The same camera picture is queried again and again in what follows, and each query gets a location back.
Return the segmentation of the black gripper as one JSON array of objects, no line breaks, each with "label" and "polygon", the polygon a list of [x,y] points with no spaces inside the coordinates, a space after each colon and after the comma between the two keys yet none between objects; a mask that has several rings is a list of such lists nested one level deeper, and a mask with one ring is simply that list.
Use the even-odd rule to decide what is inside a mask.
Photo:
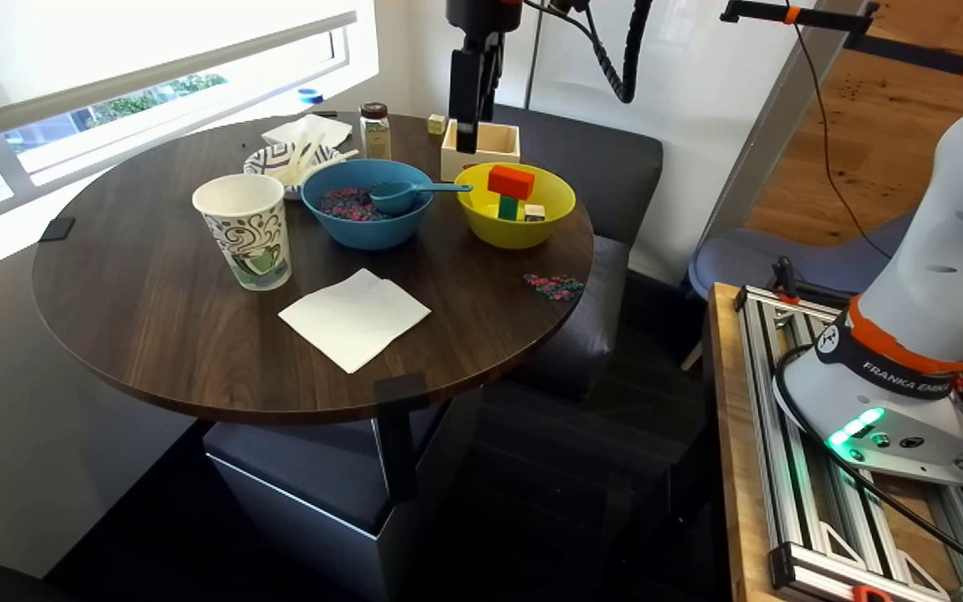
[{"label": "black gripper", "polygon": [[449,114],[459,119],[456,144],[461,155],[475,155],[475,119],[491,116],[504,37],[522,22],[522,0],[444,0],[444,20],[466,33],[451,54]]}]

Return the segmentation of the aluminium frame robot base table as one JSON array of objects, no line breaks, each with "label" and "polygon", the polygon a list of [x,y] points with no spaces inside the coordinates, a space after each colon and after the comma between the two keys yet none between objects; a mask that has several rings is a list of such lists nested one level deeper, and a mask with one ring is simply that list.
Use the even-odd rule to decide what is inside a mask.
[{"label": "aluminium frame robot base table", "polygon": [[773,399],[834,307],[717,283],[709,355],[736,602],[963,602],[963,490],[839,464]]}]

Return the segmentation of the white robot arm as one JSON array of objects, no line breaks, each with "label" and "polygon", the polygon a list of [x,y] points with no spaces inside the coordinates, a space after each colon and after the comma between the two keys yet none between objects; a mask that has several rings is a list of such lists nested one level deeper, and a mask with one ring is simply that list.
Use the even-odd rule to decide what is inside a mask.
[{"label": "white robot arm", "polygon": [[963,485],[963,116],[872,283],[773,375],[784,412],[839,461]]}]

